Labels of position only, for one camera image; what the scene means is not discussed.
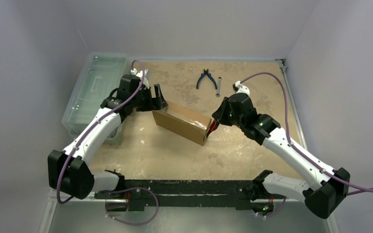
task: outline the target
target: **clear plastic container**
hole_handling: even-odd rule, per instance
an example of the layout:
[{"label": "clear plastic container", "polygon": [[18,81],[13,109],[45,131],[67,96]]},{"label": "clear plastic container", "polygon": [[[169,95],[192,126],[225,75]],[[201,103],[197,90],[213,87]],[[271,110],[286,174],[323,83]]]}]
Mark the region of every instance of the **clear plastic container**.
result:
[{"label": "clear plastic container", "polygon": [[[92,52],[88,55],[73,89],[62,124],[72,137],[79,136],[95,117],[102,101],[119,87],[124,74],[130,74],[131,64],[120,53]],[[121,126],[107,137],[119,143]]]}]

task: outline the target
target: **pliers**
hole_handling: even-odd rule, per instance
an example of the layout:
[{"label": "pliers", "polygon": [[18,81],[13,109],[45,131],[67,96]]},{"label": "pliers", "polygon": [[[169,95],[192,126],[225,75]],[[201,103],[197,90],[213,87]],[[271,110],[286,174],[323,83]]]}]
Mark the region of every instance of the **pliers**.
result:
[{"label": "pliers", "polygon": [[199,87],[199,83],[201,82],[201,80],[204,78],[204,76],[207,75],[209,77],[209,79],[212,81],[212,83],[214,84],[215,86],[215,90],[217,90],[217,83],[215,82],[215,80],[212,78],[211,74],[208,72],[208,69],[204,69],[203,70],[203,73],[201,74],[200,78],[198,79],[198,82],[197,82],[197,89]]}]

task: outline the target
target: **wooden table surface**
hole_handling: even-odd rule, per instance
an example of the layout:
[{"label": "wooden table surface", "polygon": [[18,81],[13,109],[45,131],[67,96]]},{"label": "wooden table surface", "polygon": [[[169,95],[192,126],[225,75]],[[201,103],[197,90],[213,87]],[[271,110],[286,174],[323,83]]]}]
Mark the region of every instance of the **wooden table surface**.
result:
[{"label": "wooden table surface", "polygon": [[[274,62],[145,62],[152,72],[150,85],[159,83],[166,100],[211,117],[224,96],[234,92],[232,84],[254,73],[283,75]],[[220,97],[205,77],[195,88],[203,69],[222,77]],[[259,113],[272,116],[284,126],[284,99],[277,81],[261,75],[245,83]],[[291,136],[299,142],[297,126],[289,106]],[[126,118],[119,145],[102,145],[90,164],[92,171],[116,169],[127,179],[252,180],[265,169],[300,178],[280,157],[244,136],[237,127],[220,125],[204,146],[156,126],[151,112]]]}]

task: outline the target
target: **grey wall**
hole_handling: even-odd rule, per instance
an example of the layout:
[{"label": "grey wall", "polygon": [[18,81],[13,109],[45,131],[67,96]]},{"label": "grey wall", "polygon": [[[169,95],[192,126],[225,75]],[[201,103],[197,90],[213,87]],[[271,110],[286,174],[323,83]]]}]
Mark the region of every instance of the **grey wall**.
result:
[{"label": "grey wall", "polygon": [[0,232],[37,232],[87,51],[58,0],[0,0]]},{"label": "grey wall", "polygon": [[[373,187],[373,1],[320,1],[288,65],[310,151]],[[341,232],[373,232],[373,194],[335,213]]]},{"label": "grey wall", "polygon": [[288,56],[318,0],[65,0],[90,50],[138,58]]}]

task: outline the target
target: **metal wrench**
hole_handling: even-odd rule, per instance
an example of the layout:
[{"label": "metal wrench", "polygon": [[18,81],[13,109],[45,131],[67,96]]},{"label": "metal wrench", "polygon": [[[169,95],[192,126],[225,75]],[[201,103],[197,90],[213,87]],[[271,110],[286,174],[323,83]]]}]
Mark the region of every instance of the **metal wrench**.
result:
[{"label": "metal wrench", "polygon": [[220,96],[220,91],[221,91],[221,77],[218,78],[218,86],[217,86],[217,93],[215,94],[216,97]]}]

